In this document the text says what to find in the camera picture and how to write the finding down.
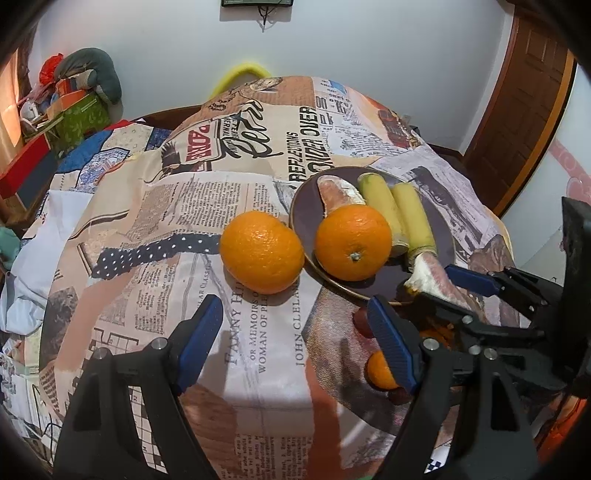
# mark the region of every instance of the peeled corn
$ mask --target peeled corn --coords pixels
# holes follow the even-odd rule
[[[412,269],[414,260],[420,253],[431,252],[437,255],[437,246],[421,198],[414,186],[404,181],[391,187],[390,192],[406,227],[408,265]]]
[[[359,191],[370,207],[375,208],[388,222],[392,231],[390,257],[399,257],[408,251],[404,222],[386,181],[379,173],[363,173],[357,179]]]

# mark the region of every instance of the yellow handle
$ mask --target yellow handle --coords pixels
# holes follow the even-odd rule
[[[241,63],[240,65],[237,65],[223,76],[222,80],[220,80],[220,82],[213,90],[210,99],[228,90],[232,82],[240,75],[244,75],[245,73],[250,73],[252,75],[259,77],[260,79],[268,78],[271,76],[271,74],[266,69],[264,69],[256,63]]]

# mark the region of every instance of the metal bolt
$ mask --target metal bolt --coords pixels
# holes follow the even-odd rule
[[[168,340],[164,337],[155,338],[150,342],[150,346],[154,350],[162,350],[164,347],[168,345]]]
[[[496,350],[494,348],[485,348],[484,349],[484,356],[486,358],[488,358],[489,360],[496,360],[496,358],[499,355],[498,355],[498,353],[496,353]]]
[[[109,350],[107,347],[102,346],[100,348],[97,348],[95,350],[95,353],[92,354],[92,358],[96,358],[98,360],[102,360],[104,357],[106,357],[107,355],[111,354],[111,350]]]
[[[437,350],[439,348],[439,342],[435,338],[425,338],[423,340],[423,346],[427,350]]]

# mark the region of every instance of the plate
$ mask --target plate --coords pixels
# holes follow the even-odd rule
[[[337,167],[322,171],[306,180],[295,192],[291,202],[290,225],[300,237],[308,263],[330,284],[362,300],[369,300],[373,295],[383,295],[392,305],[407,304],[412,299],[403,286],[404,282],[410,278],[410,273],[404,265],[404,257],[389,260],[373,277],[367,280],[347,282],[334,278],[325,272],[314,256],[316,230],[324,219],[324,204],[322,204],[316,180],[321,175],[334,175],[347,180],[356,187],[357,178],[366,172],[379,173],[386,180],[388,186],[402,181],[382,171],[364,167]],[[421,201],[435,237],[439,261],[445,267],[453,263],[456,256],[452,233],[439,211],[422,194]]]

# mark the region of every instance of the red bag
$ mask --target red bag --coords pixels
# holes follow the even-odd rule
[[[56,71],[58,64],[63,60],[64,56],[61,53],[57,55],[53,55],[49,57],[43,67],[41,67],[41,71],[39,72],[39,83],[42,85],[49,85],[53,82],[53,72]]]

